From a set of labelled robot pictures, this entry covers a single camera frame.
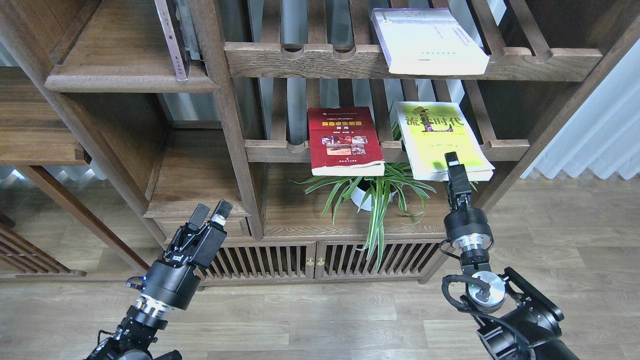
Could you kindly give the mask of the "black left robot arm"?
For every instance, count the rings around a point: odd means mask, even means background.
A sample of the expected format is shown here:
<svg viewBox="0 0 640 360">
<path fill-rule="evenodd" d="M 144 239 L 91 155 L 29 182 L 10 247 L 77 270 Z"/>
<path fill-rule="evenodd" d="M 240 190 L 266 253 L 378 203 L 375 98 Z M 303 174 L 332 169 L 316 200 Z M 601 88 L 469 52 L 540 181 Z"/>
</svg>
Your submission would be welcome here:
<svg viewBox="0 0 640 360">
<path fill-rule="evenodd" d="M 214 210 L 199 203 L 189 221 L 181 225 L 161 259 L 145 276 L 133 276 L 126 286 L 140 291 L 135 305 L 114 332 L 99 339 L 89 360 L 151 360 L 149 346 L 167 326 L 172 310 L 185 310 L 201 284 L 197 268 L 206 269 L 215 259 L 227 233 L 224 230 L 233 206 L 220 200 Z"/>
</svg>

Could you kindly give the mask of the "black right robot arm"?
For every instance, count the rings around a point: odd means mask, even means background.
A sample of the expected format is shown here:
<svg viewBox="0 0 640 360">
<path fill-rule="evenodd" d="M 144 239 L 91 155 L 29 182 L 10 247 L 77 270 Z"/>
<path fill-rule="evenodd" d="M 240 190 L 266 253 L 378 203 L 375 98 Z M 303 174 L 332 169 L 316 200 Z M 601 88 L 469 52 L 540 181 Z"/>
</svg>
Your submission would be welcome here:
<svg viewBox="0 0 640 360">
<path fill-rule="evenodd" d="M 514 269 L 491 270 L 494 238 L 487 216 L 471 205 L 473 190 L 457 153 L 446 153 L 445 161 L 450 214 L 444 219 L 443 244 L 461 251 L 456 256 L 461 274 L 442 279 L 446 301 L 473 317 L 478 338 L 494 360 L 575 360 L 560 339 L 560 308 Z"/>
</svg>

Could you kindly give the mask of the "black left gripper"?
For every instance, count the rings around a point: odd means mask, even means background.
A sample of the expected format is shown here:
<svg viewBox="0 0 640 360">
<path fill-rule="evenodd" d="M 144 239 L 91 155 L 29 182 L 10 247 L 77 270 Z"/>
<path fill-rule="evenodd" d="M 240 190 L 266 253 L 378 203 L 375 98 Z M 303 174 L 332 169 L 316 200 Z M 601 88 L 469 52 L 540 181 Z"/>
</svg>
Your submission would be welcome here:
<svg viewBox="0 0 640 360">
<path fill-rule="evenodd" d="M 232 210 L 230 202 L 220 200 L 211 219 L 204 223 L 210 207 L 198 203 L 189 222 L 176 230 L 162 258 L 141 277 L 141 284 L 135 284 L 139 278 L 133 276 L 128 287 L 140 291 L 149 305 L 186 310 L 201 282 L 194 271 L 211 265 L 227 237 L 224 225 Z"/>
</svg>

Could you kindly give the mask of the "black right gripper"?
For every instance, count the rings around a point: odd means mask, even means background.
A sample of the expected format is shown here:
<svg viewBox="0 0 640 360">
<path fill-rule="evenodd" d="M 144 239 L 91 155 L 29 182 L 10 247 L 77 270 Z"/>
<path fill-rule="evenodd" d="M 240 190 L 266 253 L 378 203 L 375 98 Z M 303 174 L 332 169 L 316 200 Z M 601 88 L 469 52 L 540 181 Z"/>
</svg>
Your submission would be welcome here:
<svg viewBox="0 0 640 360">
<path fill-rule="evenodd" d="M 447 183 L 450 214 L 444 219 L 446 235 L 456 249 L 489 250 L 493 246 L 493 234 L 485 212 L 472 207 L 472 187 L 467 178 L 466 167 L 460 165 L 456 152 L 445 154 L 448 167 Z"/>
</svg>

